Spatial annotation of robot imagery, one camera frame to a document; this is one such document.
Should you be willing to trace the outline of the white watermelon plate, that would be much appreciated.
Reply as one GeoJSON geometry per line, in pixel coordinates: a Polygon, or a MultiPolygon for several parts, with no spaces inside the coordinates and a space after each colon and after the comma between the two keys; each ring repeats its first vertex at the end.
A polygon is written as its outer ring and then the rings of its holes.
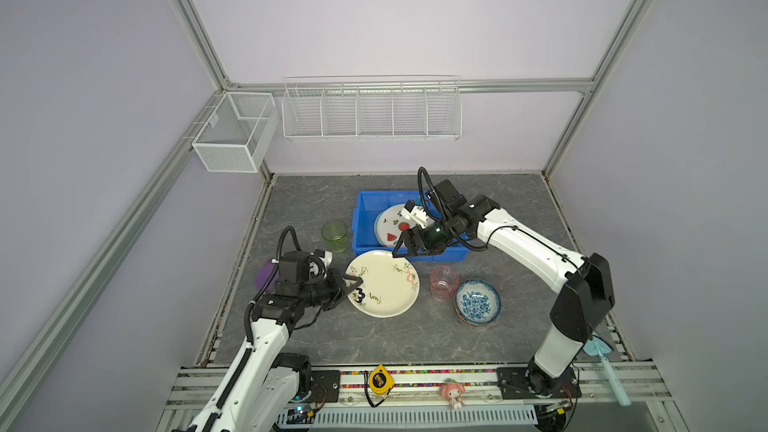
{"type": "Polygon", "coordinates": [[[403,231],[417,225],[417,222],[402,216],[404,207],[404,203],[393,205],[382,211],[374,221],[374,235],[381,246],[392,248],[403,231]]]}

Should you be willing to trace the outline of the cream painted plate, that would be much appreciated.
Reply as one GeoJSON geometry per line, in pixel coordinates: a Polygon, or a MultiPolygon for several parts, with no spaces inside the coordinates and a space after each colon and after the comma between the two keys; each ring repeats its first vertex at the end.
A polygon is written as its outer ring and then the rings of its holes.
{"type": "Polygon", "coordinates": [[[389,251],[374,250],[357,256],[346,274],[362,280],[348,294],[352,306],[375,318],[407,312],[420,292],[416,268],[405,258],[394,258],[389,251]]]}

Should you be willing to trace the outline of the blue patterned bowl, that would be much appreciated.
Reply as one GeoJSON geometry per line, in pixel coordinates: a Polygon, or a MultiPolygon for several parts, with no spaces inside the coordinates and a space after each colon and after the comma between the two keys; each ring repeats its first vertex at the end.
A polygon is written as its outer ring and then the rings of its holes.
{"type": "Polygon", "coordinates": [[[496,289],[480,279],[462,282],[454,294],[457,318],[470,326],[484,327],[495,322],[501,313],[501,299],[496,289]]]}

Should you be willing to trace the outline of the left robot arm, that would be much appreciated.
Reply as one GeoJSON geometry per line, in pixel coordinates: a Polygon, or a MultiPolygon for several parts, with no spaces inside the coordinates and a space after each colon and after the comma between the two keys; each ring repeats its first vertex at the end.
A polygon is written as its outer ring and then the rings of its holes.
{"type": "Polygon", "coordinates": [[[311,393],[309,358],[284,347],[308,309],[331,310],[363,284],[332,260],[329,251],[302,249],[292,226],[283,229],[273,269],[244,310],[236,357],[187,431],[275,431],[289,402],[311,393]]]}

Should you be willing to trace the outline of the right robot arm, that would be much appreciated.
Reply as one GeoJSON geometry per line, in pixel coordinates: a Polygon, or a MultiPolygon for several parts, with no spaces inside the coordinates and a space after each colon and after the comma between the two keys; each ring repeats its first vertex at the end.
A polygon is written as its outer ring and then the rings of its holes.
{"type": "Polygon", "coordinates": [[[456,244],[472,252],[495,248],[534,273],[557,297],[549,329],[523,375],[524,388],[540,398],[562,389],[576,356],[615,305],[608,261],[558,245],[485,195],[467,199],[451,181],[433,182],[424,167],[417,171],[417,190],[418,201],[401,211],[414,224],[400,233],[393,256],[438,256],[456,244]]]}

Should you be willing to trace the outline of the blue plastic bin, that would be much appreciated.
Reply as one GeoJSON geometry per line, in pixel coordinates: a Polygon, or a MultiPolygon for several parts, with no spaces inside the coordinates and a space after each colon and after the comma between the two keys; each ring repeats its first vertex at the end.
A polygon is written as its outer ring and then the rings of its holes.
{"type": "Polygon", "coordinates": [[[373,250],[393,251],[379,244],[374,235],[374,221],[387,208],[408,200],[421,204],[417,191],[362,191],[357,196],[352,220],[352,249],[356,255],[373,250]]]}

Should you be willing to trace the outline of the pink glass cup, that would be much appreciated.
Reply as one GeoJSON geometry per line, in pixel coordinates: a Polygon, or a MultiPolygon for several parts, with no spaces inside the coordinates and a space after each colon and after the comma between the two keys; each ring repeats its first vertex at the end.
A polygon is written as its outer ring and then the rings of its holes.
{"type": "Polygon", "coordinates": [[[449,266],[437,266],[430,273],[430,291],[439,301],[451,299],[461,283],[458,272],[449,266]]]}

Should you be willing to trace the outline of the green glass cup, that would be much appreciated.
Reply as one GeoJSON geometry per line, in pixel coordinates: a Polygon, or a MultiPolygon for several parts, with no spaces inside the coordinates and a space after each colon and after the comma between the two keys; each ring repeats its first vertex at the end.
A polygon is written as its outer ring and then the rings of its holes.
{"type": "Polygon", "coordinates": [[[349,228],[339,219],[327,221],[321,228],[321,235],[328,251],[344,252],[348,248],[349,228]]]}

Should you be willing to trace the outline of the purple silicone spatula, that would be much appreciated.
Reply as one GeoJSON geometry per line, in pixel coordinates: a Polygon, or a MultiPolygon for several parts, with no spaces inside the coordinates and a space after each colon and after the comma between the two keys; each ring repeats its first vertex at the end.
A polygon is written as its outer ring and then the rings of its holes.
{"type": "Polygon", "coordinates": [[[265,262],[256,274],[255,286],[258,292],[270,292],[279,278],[278,261],[270,259],[265,262]]]}

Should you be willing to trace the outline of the yellow tape measure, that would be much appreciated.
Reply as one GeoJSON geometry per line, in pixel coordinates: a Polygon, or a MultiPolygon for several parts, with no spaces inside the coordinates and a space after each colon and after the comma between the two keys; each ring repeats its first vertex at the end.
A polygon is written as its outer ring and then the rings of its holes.
{"type": "Polygon", "coordinates": [[[364,370],[364,395],[370,407],[377,408],[382,405],[394,386],[394,379],[382,364],[372,371],[364,370]]]}

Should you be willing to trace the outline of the pink doll figurine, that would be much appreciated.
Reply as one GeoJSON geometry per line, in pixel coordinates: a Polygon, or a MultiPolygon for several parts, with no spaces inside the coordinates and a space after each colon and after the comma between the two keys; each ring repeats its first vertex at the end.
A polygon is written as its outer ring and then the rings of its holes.
{"type": "Polygon", "coordinates": [[[463,394],[465,391],[463,384],[453,379],[447,379],[440,387],[439,394],[442,399],[449,403],[449,408],[452,411],[457,411],[464,407],[463,394]]]}

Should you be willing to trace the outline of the white mesh basket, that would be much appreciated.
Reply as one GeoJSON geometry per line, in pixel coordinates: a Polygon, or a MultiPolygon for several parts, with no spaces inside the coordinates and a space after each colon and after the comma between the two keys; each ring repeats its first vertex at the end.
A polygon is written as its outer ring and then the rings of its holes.
{"type": "Polygon", "coordinates": [[[272,94],[225,92],[192,146],[209,172],[259,173],[278,124],[272,94]]]}

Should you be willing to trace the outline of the teal plastic trowel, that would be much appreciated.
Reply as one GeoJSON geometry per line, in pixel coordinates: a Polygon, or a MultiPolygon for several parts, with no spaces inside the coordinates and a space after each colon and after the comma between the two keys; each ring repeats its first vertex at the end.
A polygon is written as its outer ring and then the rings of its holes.
{"type": "Polygon", "coordinates": [[[608,381],[611,390],[618,404],[622,407],[630,407],[632,402],[618,378],[613,366],[608,360],[608,354],[612,351],[611,347],[601,338],[593,335],[584,345],[583,351],[591,356],[597,357],[602,365],[604,375],[608,381]]]}

